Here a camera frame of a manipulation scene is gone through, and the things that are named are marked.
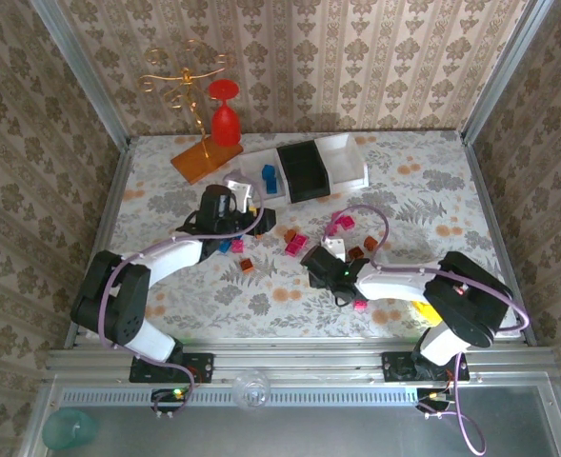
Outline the floral table cover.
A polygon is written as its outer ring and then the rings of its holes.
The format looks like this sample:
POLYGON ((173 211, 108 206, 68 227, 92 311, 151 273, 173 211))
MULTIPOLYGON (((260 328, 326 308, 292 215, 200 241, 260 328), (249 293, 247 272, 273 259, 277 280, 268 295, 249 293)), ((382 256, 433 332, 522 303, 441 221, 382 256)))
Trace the floral table cover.
POLYGON ((261 239, 248 237, 242 253, 217 252, 152 287, 146 318, 183 342, 227 338, 418 338, 426 320, 406 301, 339 308, 310 286, 298 257, 285 253, 294 229, 320 240, 332 214, 347 209, 355 222, 339 236, 347 248, 368 236, 382 245, 384 265, 436 263, 451 251, 502 278, 462 140, 452 130, 356 132, 369 170, 365 189, 287 205, 261 239), (239 263, 250 259, 254 270, 239 263))

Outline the white plastic bin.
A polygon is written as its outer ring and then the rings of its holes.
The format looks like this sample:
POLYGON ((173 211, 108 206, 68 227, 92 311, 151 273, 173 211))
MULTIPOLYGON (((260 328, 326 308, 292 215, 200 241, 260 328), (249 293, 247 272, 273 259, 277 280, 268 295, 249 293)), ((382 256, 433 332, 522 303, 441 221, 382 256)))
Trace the white plastic bin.
POLYGON ((288 182, 277 149, 241 153, 238 155, 238 165, 243 175, 260 186, 267 208, 280 209, 291 203, 288 182), (268 193, 268 185, 263 178, 265 166, 274 168, 275 193, 268 193))
POLYGON ((314 143, 329 176, 331 194, 369 186, 367 163, 351 133, 316 138, 314 143))

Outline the black plastic bin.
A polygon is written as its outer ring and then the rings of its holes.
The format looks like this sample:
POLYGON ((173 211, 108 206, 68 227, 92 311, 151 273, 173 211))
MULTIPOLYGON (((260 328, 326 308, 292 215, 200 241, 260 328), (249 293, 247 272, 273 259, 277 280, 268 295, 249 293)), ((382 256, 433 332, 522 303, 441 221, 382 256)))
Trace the black plastic bin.
POLYGON ((331 183, 313 140, 277 149, 292 204, 329 196, 331 183))

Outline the red plastic goblet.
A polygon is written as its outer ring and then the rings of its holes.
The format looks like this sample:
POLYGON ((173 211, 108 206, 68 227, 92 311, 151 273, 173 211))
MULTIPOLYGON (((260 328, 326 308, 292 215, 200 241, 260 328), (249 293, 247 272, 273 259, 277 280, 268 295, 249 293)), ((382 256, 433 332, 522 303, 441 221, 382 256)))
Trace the red plastic goblet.
POLYGON ((221 102, 211 119, 212 139, 221 147, 237 146, 241 140, 239 116, 229 105, 238 93, 238 85, 229 79, 219 79, 209 85, 210 97, 221 102))

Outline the yellow banana bunch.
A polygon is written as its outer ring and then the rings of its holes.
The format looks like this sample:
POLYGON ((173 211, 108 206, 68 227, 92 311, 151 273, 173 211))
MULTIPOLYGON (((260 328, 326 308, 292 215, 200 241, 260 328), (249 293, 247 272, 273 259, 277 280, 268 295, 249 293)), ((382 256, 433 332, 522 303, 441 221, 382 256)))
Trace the yellow banana bunch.
POLYGON ((424 302, 413 302, 412 304, 431 327, 436 327, 442 322, 441 316, 432 305, 424 302))

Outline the clear drinking glass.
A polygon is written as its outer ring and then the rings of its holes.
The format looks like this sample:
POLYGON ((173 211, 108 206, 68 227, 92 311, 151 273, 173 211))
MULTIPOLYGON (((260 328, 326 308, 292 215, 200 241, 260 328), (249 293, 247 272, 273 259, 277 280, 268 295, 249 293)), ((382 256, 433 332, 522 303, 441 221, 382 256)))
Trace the clear drinking glass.
POLYGON ((270 380, 262 370, 241 371, 232 383, 231 397, 243 409, 263 407, 270 399, 270 380))

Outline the grey metal bench plate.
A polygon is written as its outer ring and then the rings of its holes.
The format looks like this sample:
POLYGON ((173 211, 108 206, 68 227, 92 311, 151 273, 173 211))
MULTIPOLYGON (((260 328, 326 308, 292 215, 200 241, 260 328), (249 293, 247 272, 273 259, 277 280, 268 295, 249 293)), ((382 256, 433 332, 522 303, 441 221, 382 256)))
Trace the grey metal bench plate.
POLYGON ((66 387, 42 388, 19 457, 561 457, 561 384, 463 383, 441 419, 413 407, 68 407, 98 424, 88 445, 48 449, 43 425, 66 387))

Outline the black connector board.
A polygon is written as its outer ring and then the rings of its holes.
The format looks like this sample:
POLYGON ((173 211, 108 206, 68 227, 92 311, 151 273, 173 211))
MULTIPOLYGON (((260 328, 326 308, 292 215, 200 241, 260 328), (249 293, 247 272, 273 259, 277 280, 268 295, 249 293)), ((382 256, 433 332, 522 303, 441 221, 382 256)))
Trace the black connector board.
POLYGON ((151 409, 157 419, 161 419, 163 416, 172 419, 177 412, 180 412, 185 407, 190 395, 190 387, 155 390, 151 394, 151 409))
POLYGON ((446 389, 424 389, 417 390, 415 407, 422 412, 426 418, 436 417, 441 419, 450 413, 450 407, 455 404, 454 395, 446 389))

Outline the teal plastic cup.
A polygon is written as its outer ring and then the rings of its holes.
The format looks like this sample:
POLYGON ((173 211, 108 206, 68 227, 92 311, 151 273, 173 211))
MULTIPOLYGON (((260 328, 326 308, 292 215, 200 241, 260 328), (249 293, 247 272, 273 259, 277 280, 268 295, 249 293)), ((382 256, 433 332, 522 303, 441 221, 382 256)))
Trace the teal plastic cup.
POLYGON ((49 416, 43 425, 42 440, 51 450, 81 447, 97 437, 98 429, 97 422, 86 412, 65 407, 49 416))

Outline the aluminium front rail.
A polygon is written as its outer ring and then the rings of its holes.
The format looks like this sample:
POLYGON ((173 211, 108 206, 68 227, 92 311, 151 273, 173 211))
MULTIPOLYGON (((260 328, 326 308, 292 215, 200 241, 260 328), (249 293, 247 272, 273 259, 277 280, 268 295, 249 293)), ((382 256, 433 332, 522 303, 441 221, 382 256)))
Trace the aluminium front rail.
MULTIPOLYGON (((262 369, 284 386, 372 386, 384 381, 382 354, 410 351, 408 340, 379 338, 261 338, 194 340, 185 352, 214 355, 212 382, 228 384, 239 372, 262 369)), ((82 336, 70 348, 50 352, 49 376, 91 384, 125 384, 131 356, 82 336)), ((549 348, 501 340, 472 349, 467 362, 474 385, 527 385, 559 374, 549 348)))

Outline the aluminium side rail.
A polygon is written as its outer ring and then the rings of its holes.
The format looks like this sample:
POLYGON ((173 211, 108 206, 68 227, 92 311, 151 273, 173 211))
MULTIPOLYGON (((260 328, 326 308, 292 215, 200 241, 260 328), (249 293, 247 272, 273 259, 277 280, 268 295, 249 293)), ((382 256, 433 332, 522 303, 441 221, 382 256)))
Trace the aluminium side rail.
POLYGON ((537 341, 531 328, 530 317, 528 316, 526 307, 524 305, 523 297, 516 280, 510 256, 503 240, 503 236, 493 209, 483 173, 480 169, 472 145, 464 143, 463 147, 471 170, 472 181, 474 183, 474 186, 476 187, 480 205, 490 232, 491 241, 496 252, 498 266, 500 268, 502 278, 505 280, 505 284, 513 292, 512 300, 514 306, 511 308, 511 313, 516 319, 517 327, 523 335, 525 342, 529 346, 536 346, 537 341))
POLYGON ((90 252, 84 275, 87 275, 90 264, 94 256, 101 250, 106 249, 112 239, 117 214, 121 207, 121 202, 129 178, 131 163, 133 160, 135 141, 129 139, 127 145, 121 150, 118 162, 113 174, 109 194, 99 221, 94 243, 90 252))

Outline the aluminium frame post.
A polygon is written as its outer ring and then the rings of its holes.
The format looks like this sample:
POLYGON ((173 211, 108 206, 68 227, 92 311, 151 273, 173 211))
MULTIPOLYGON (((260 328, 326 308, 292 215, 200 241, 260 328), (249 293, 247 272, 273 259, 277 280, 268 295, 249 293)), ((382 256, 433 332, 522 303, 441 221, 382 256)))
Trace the aluminium frame post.
POLYGON ((527 1, 506 46, 493 67, 488 82, 482 88, 461 130, 461 138, 466 146, 474 143, 485 126, 553 3, 554 0, 527 1))
POLYGON ((96 111, 106 132, 119 151, 125 152, 130 144, 130 134, 120 119, 111 100, 110 92, 104 88, 102 79, 95 71, 92 59, 87 56, 86 48, 79 42, 67 16, 55 0, 30 1, 96 111))

